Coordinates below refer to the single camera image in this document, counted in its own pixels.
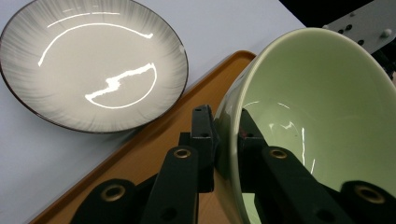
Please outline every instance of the orange tray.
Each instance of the orange tray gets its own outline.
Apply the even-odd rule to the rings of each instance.
[[[100,183],[121,178],[137,185],[157,174],[166,152],[177,146],[179,134],[191,131],[192,110],[199,105],[210,105],[215,113],[233,81],[255,56],[245,50],[229,56],[186,91],[171,110],[144,127],[32,223],[69,223],[78,206]],[[229,223],[214,193],[200,194],[198,215],[199,223]]]

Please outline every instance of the green bowl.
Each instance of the green bowl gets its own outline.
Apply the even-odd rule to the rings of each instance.
[[[290,150],[318,182],[339,190],[346,181],[362,180],[396,196],[396,89],[349,38],[319,28],[287,33],[223,98],[215,116],[221,137],[215,191],[235,223],[258,220],[239,180],[242,108],[270,146]]]

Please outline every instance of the white plate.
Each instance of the white plate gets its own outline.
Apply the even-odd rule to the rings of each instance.
[[[37,0],[8,22],[1,73],[39,117],[113,133],[144,125],[179,99],[188,60],[175,31],[130,0]]]

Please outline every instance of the white table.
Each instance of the white table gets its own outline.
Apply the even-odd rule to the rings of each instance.
[[[0,30],[30,0],[0,0]],[[177,32],[189,58],[188,88],[240,49],[260,53],[304,26],[277,0],[138,1]],[[69,131],[26,109],[0,81],[0,223],[26,223],[130,139],[133,132]]]

